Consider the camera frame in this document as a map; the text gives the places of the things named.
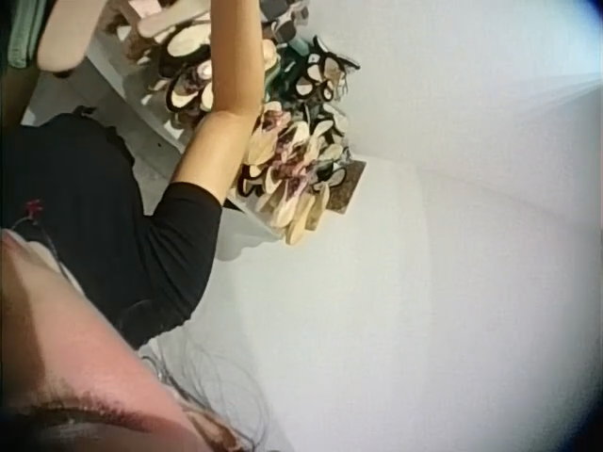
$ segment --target beige sandal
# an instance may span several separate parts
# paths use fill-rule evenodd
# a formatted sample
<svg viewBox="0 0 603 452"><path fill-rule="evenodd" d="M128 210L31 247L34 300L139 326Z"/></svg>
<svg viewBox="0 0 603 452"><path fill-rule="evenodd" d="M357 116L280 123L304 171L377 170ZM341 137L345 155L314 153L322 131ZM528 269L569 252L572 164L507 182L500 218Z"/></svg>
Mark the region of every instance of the beige sandal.
<svg viewBox="0 0 603 452"><path fill-rule="evenodd" d="M169 8L145 17L138 24L144 38L152 38L172 26L203 16L210 10L210 0L178 0Z"/></svg>
<svg viewBox="0 0 603 452"><path fill-rule="evenodd" d="M303 193L296 207L293 221L289 223L286 229L285 241L287 245L296 245L305 234L305 225L308 221L308 216L317 201L316 196L309 193Z"/></svg>
<svg viewBox="0 0 603 452"><path fill-rule="evenodd" d="M322 186L320 193L317 195L317 200L312 206L310 213L307 217L305 228L308 231L315 231L320 223L322 214L327 209L327 204L331 198L331 189L327 184Z"/></svg>

